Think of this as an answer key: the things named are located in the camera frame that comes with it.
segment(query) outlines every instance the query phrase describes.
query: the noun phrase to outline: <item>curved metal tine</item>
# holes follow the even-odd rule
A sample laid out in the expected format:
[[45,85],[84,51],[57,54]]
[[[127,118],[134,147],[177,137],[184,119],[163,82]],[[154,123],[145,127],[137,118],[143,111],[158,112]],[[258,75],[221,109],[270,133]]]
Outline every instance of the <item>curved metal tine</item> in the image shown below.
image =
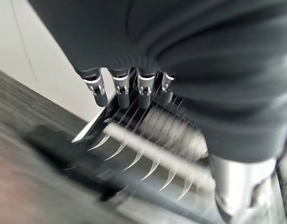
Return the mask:
[[148,174],[147,174],[143,179],[141,179],[140,181],[143,181],[144,179],[148,178],[148,177],[156,170],[156,168],[158,167],[159,163],[160,163],[160,158],[158,158],[157,160],[153,160],[153,163],[152,163],[152,166],[151,166],[150,171],[149,171]]
[[171,181],[174,179],[176,174],[177,174],[176,170],[169,170],[167,180],[166,180],[165,184],[163,185],[163,187],[159,191],[166,188],[171,183]]
[[[152,100],[154,100],[154,99],[156,98],[157,93],[160,91],[160,89],[161,89],[161,86],[159,86],[158,89],[156,90],[155,96],[152,98]],[[144,119],[144,117],[145,117],[145,115],[146,115],[147,112],[148,112],[148,108],[144,110],[144,113],[143,113],[142,117],[140,118],[140,120],[138,121],[138,123],[136,124],[136,126],[134,127],[132,133],[134,133],[135,131],[137,131],[137,129],[139,128],[139,126],[140,126],[141,122],[143,121],[143,119]]]
[[[174,116],[173,116],[171,125],[170,125],[170,127],[169,127],[168,130],[171,130],[171,128],[173,127],[174,121],[175,121],[175,119],[177,118],[177,112],[179,111],[180,106],[181,106],[181,104],[182,104],[183,101],[184,101],[184,99],[182,99],[181,102],[179,103],[179,105],[178,105],[178,107],[177,107],[177,109],[176,109],[176,112],[175,112],[175,114],[174,114]],[[176,137],[176,135],[173,136],[173,139],[172,139],[171,143],[173,143],[175,137]],[[163,145],[164,148],[167,148],[167,147],[168,147],[167,143],[169,143],[169,141],[167,141],[167,142]]]
[[[133,114],[132,118],[130,119],[130,121],[129,121],[128,124],[126,125],[125,129],[127,128],[127,126],[129,126],[129,125],[131,124],[131,122],[132,122],[132,120],[133,120],[133,118],[134,118],[134,116],[136,115],[136,113],[137,113],[138,110],[139,110],[139,108],[138,108],[138,109],[136,110],[136,112]],[[122,121],[123,117],[126,116],[126,113],[122,116],[122,118],[121,118],[121,120],[119,121],[119,123]],[[122,142],[122,143],[120,144],[120,147],[118,148],[118,150],[117,150],[115,153],[113,153],[110,157],[106,158],[104,161],[107,161],[107,160],[109,160],[109,159],[115,157],[116,155],[118,155],[118,154],[125,148],[125,146],[126,146],[126,143],[125,143],[125,142]]]
[[135,104],[135,102],[137,101],[138,96],[136,97],[136,99],[132,102],[132,104],[129,106],[129,108],[127,109],[127,111],[124,113],[124,115],[121,117],[121,119],[118,122],[118,125],[123,121],[123,119],[126,117],[127,113],[129,112],[130,108]]
[[95,149],[95,148],[100,147],[101,145],[103,145],[103,144],[109,139],[109,137],[110,137],[110,135],[108,135],[108,134],[105,135],[105,136],[103,137],[103,139],[99,142],[99,144],[97,144],[96,146],[94,146],[94,147],[88,149],[87,151],[90,151],[90,150],[93,150],[93,149]]
[[[132,133],[134,133],[134,132],[138,129],[138,127],[139,127],[139,125],[141,124],[142,120],[144,119],[144,115],[147,113],[147,111],[148,111],[148,108],[145,109],[145,111],[144,111],[142,117],[140,118],[140,120],[139,120],[138,123],[136,124],[136,126],[135,126],[135,128],[133,129]],[[126,167],[123,171],[125,171],[125,170],[129,169],[130,167],[134,166],[134,165],[140,160],[140,158],[143,156],[143,154],[144,154],[144,152],[142,152],[142,151],[138,152],[138,153],[136,154],[136,157],[135,157],[134,161],[133,161],[128,167]]]
[[109,160],[109,159],[115,157],[116,155],[118,155],[118,154],[125,148],[125,146],[126,146],[126,143],[125,143],[125,142],[122,142],[122,143],[120,144],[120,147],[118,148],[118,150],[117,150],[115,153],[113,153],[110,157],[108,157],[107,159],[105,159],[104,161],[107,161],[107,160]]
[[[182,138],[181,138],[181,144],[183,144],[183,142],[184,142],[184,138],[185,138],[185,136],[188,134],[188,123],[186,122],[186,125],[185,125],[185,129],[184,129],[184,133],[183,133],[183,136],[182,136]],[[182,152],[182,150],[179,150],[179,152],[177,152],[177,156],[180,156],[181,155],[181,152]]]
[[180,195],[180,197],[177,199],[180,200],[182,197],[184,197],[187,192],[189,191],[190,187],[192,186],[193,184],[193,180],[191,179],[185,179],[185,182],[184,182],[184,188],[183,188],[183,191],[182,191],[182,194]]
[[[147,141],[149,141],[152,136],[153,136],[153,134],[151,134],[151,135],[148,137]],[[126,167],[123,171],[125,171],[125,170],[129,169],[130,167],[132,167],[133,165],[135,165],[135,164],[139,161],[139,159],[143,156],[143,154],[144,154],[143,151],[138,152],[138,153],[136,154],[136,157],[135,157],[134,161],[133,161],[128,167]]]
[[[128,108],[128,110],[132,107],[132,105],[135,103],[135,101],[137,100],[137,98],[133,101],[133,103],[132,103],[131,106]],[[125,129],[126,129],[127,127],[129,127],[129,125],[131,124],[132,120],[134,119],[134,117],[135,117],[135,115],[136,115],[136,113],[137,113],[138,111],[139,111],[139,108],[137,108],[136,112],[133,114],[133,116],[132,116],[131,119],[129,120],[129,122],[128,122],[128,124],[126,125]],[[134,130],[132,131],[132,133],[134,133],[134,132],[136,131],[136,129],[139,127],[139,124],[140,124],[141,120],[144,118],[144,115],[146,114],[147,111],[148,111],[148,109],[145,109],[143,116],[140,118],[139,122],[138,122],[137,125],[135,126]],[[125,143],[125,142],[122,142],[121,145],[120,145],[120,147],[118,148],[118,150],[117,150],[114,154],[112,154],[110,157],[108,157],[105,161],[107,161],[107,160],[109,160],[109,159],[115,157],[116,155],[118,155],[118,154],[125,148],[125,146],[126,146],[126,143]],[[143,153],[137,153],[137,155],[136,155],[134,161],[133,161],[127,168],[125,168],[124,170],[129,169],[129,168],[132,167],[135,163],[137,163],[138,160],[142,157],[142,155],[143,155]]]
[[[170,107],[170,110],[171,110],[172,106],[174,105],[174,103],[176,102],[176,100],[177,100],[177,97],[176,97],[176,98],[174,99],[174,101],[172,102],[171,107]],[[154,135],[153,135],[153,131],[154,131],[155,126],[156,126],[156,124],[158,123],[158,121],[159,121],[159,119],[160,119],[160,117],[161,117],[161,114],[162,114],[163,110],[164,110],[164,107],[162,108],[161,112],[159,113],[158,119],[157,119],[157,121],[155,122],[155,124],[154,124],[154,126],[153,126],[153,128],[152,128],[151,134],[149,135],[147,141],[149,141],[149,140],[154,136]],[[170,114],[170,111],[167,113],[167,115],[166,115],[166,117],[165,117],[165,120],[164,120],[164,123],[162,124],[159,133],[162,132],[162,129],[163,129],[163,127],[164,127],[164,124],[165,124],[166,121],[167,121],[167,118],[168,118],[169,114]]]
[[[181,119],[180,119],[180,122],[179,122],[179,125],[181,125],[182,121],[183,121],[183,116],[184,116],[185,113],[182,114],[181,116]],[[175,138],[176,138],[176,135],[173,136],[173,139],[172,139],[172,146],[171,146],[171,153],[174,153],[175,150],[176,150],[176,141],[175,141]]]
[[123,169],[123,171],[129,169],[130,167],[134,166],[139,160],[140,158],[143,156],[144,152],[143,151],[140,151],[139,153],[136,154],[136,157],[135,159],[133,160],[133,162],[127,166],[125,169]]

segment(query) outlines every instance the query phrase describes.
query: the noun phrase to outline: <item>wooden surface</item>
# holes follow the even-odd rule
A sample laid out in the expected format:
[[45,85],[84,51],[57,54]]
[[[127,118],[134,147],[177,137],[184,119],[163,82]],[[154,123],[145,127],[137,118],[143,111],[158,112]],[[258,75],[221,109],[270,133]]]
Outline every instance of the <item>wooden surface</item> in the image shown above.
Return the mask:
[[21,138],[39,124],[77,134],[85,122],[0,71],[0,224],[129,224],[56,174]]

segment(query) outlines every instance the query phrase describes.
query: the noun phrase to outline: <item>black fabric cover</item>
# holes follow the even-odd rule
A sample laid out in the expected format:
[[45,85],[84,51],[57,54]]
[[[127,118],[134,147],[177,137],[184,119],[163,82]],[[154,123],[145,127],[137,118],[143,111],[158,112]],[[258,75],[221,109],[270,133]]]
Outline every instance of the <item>black fabric cover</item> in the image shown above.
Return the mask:
[[30,0],[76,71],[160,68],[209,151],[259,161],[287,136],[287,0]]

